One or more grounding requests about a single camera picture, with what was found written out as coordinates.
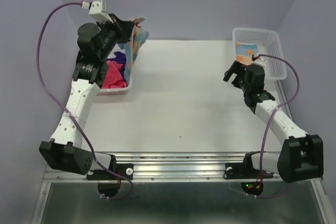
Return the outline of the orange blue dotted towel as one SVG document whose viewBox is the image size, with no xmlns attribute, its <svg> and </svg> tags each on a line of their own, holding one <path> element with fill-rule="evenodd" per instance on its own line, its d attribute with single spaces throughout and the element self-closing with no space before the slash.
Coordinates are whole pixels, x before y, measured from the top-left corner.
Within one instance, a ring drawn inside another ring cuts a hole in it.
<svg viewBox="0 0 336 224">
<path fill-rule="evenodd" d="M 252 56 L 258 53 L 256 44 L 235 43 L 236 60 L 244 65 L 252 64 Z"/>
</svg>

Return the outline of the blue dotted striped towel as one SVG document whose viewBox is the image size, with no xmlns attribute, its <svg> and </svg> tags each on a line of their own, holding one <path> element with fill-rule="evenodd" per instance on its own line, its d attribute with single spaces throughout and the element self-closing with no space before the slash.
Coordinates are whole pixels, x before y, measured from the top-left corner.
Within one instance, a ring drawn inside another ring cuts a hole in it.
<svg viewBox="0 0 336 224">
<path fill-rule="evenodd" d="M 143 16 L 132 20 L 134 28 L 131 33 L 130 41 L 124 44 L 124 52 L 126 56 L 124 79 L 127 84 L 130 82 L 132 68 L 138 57 L 139 50 L 149 37 L 149 32 L 141 26 L 141 23 L 145 20 L 146 18 Z"/>
</svg>

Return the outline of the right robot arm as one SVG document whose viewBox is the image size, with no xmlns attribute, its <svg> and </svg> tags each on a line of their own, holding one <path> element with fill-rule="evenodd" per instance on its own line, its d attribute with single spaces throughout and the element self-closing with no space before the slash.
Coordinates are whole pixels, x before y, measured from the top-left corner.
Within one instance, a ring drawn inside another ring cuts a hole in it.
<svg viewBox="0 0 336 224">
<path fill-rule="evenodd" d="M 235 74 L 232 85 L 243 92 L 244 102 L 254 115 L 266 123 L 281 144 L 279 154 L 264 150 L 245 155 L 241 173 L 246 177 L 258 176 L 261 172 L 278 174 L 286 183 L 322 177 L 323 141 L 318 135 L 310 135 L 298 127 L 280 108 L 271 93 L 264 89 L 265 71 L 262 65 L 244 65 L 234 61 L 224 74 L 229 81 Z"/>
</svg>

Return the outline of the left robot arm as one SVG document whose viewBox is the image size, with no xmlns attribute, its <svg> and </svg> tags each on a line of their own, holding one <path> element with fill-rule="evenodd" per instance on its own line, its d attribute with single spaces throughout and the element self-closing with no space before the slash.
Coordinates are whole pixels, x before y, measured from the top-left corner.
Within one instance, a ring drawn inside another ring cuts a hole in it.
<svg viewBox="0 0 336 224">
<path fill-rule="evenodd" d="M 85 175 L 94 161 L 92 151 L 82 149 L 83 129 L 91 106 L 108 72 L 107 57 L 116 44 L 129 42 L 134 22 L 110 14 L 103 23 L 86 23 L 78 28 L 79 47 L 72 74 L 70 95 L 63 115 L 39 152 L 55 170 Z"/>
</svg>

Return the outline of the white left plastic basket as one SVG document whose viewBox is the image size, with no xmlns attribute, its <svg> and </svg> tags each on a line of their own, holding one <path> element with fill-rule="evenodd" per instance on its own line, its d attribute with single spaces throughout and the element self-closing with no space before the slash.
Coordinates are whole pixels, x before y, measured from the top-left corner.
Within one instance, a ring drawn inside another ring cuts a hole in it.
<svg viewBox="0 0 336 224">
<path fill-rule="evenodd" d="M 116 48 L 114 48 L 112 50 L 112 53 L 110 54 L 110 56 L 108 57 L 109 58 L 114 58 L 114 55 L 113 53 L 115 51 L 121 51 L 123 53 L 124 52 L 124 44 L 118 44 L 116 46 Z M 130 77 L 130 82 L 129 84 L 127 85 L 126 88 L 117 88 L 117 89 L 101 89 L 100 92 L 98 93 L 98 95 L 117 95 L 117 94 L 126 94 L 128 93 L 128 90 L 131 88 L 131 84 L 132 84 L 132 76 Z"/>
</svg>

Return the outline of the white plastic basket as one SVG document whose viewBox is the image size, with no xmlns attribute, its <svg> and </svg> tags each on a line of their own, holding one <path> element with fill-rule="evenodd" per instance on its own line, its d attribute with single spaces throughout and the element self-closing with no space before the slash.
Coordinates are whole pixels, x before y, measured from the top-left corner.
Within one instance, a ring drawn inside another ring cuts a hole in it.
<svg viewBox="0 0 336 224">
<path fill-rule="evenodd" d="M 277 32 L 257 28 L 235 28 L 232 31 L 233 50 L 235 55 L 235 43 L 256 44 L 258 54 L 266 54 L 277 58 L 284 58 L 281 41 Z M 284 80 L 287 77 L 286 64 L 274 58 L 265 58 L 265 79 L 269 81 Z"/>
<path fill-rule="evenodd" d="M 114 48 L 112 50 L 112 53 L 110 54 L 110 56 L 108 57 L 109 58 L 114 58 L 114 55 L 113 53 L 115 51 L 121 51 L 123 53 L 124 52 L 124 44 L 118 44 L 116 46 L 116 48 Z M 100 92 L 98 93 L 98 95 L 117 95 L 117 94 L 126 94 L 128 93 L 128 90 L 131 88 L 131 84 L 132 84 L 132 76 L 130 77 L 130 82 L 129 84 L 127 85 L 126 88 L 117 88 L 117 89 L 101 89 Z"/>
</svg>

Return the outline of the purple towel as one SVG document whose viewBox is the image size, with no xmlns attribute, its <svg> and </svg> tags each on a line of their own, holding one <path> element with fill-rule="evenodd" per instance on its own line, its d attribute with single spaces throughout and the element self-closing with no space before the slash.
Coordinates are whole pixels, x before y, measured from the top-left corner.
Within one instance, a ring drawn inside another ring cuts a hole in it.
<svg viewBox="0 0 336 224">
<path fill-rule="evenodd" d="M 115 66 L 120 73 L 123 73 L 127 62 L 125 53 L 121 51 L 115 51 L 113 55 L 114 58 L 107 59 L 107 63 L 109 63 L 112 66 Z"/>
</svg>

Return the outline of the white right plastic basket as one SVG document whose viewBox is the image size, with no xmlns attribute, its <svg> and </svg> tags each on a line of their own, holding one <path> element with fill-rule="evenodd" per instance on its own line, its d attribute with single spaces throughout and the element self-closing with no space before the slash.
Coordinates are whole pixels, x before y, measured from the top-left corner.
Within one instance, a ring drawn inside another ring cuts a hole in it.
<svg viewBox="0 0 336 224">
<path fill-rule="evenodd" d="M 235 55 L 235 43 L 256 44 L 258 54 L 266 54 L 277 58 L 284 58 L 281 41 L 277 32 L 257 28 L 235 28 L 232 31 L 233 50 Z M 286 64 L 274 58 L 265 58 L 265 79 L 269 81 L 284 80 L 287 77 Z"/>
</svg>

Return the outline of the pink microfiber towel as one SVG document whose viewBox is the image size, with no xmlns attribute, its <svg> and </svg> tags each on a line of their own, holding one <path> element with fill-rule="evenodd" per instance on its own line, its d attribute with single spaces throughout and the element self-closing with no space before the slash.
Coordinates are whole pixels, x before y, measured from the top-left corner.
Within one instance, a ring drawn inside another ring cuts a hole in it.
<svg viewBox="0 0 336 224">
<path fill-rule="evenodd" d="M 103 82 L 103 89 L 126 88 L 127 83 L 124 80 L 125 64 L 117 63 L 116 61 L 108 60 L 108 71 Z"/>
</svg>

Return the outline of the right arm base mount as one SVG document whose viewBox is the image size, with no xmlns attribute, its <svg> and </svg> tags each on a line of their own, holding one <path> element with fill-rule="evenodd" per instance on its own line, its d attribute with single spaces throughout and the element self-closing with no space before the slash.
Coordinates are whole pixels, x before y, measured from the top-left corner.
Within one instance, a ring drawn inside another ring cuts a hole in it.
<svg viewBox="0 0 336 224">
<path fill-rule="evenodd" d="M 225 164 L 225 179 L 271 179 L 278 174 L 279 152 L 263 152 L 262 172 L 260 171 L 260 154 L 258 152 L 246 153 L 240 162 Z"/>
</svg>

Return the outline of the aluminium rail frame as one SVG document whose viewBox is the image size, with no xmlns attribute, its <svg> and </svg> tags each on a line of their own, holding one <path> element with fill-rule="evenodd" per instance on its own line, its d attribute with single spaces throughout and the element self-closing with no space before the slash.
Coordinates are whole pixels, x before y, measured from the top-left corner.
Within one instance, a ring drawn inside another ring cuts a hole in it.
<svg viewBox="0 0 336 224">
<path fill-rule="evenodd" d="M 85 127 L 98 153 L 134 164 L 136 183 L 219 182 L 226 163 L 260 149 L 264 131 L 266 123 L 244 105 L 242 93 L 221 82 L 97 94 Z M 267 131 L 265 152 L 280 149 Z"/>
</svg>

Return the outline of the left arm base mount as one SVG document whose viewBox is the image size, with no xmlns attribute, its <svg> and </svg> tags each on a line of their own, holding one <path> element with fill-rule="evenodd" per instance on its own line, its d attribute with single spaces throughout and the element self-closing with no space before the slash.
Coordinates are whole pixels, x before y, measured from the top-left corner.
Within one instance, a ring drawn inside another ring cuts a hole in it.
<svg viewBox="0 0 336 224">
<path fill-rule="evenodd" d="M 133 179 L 134 164 L 118 162 L 116 156 L 113 154 L 97 154 L 97 160 L 110 172 L 103 169 L 96 161 L 93 161 L 88 173 L 86 174 L 87 180 L 129 180 Z"/>
</svg>

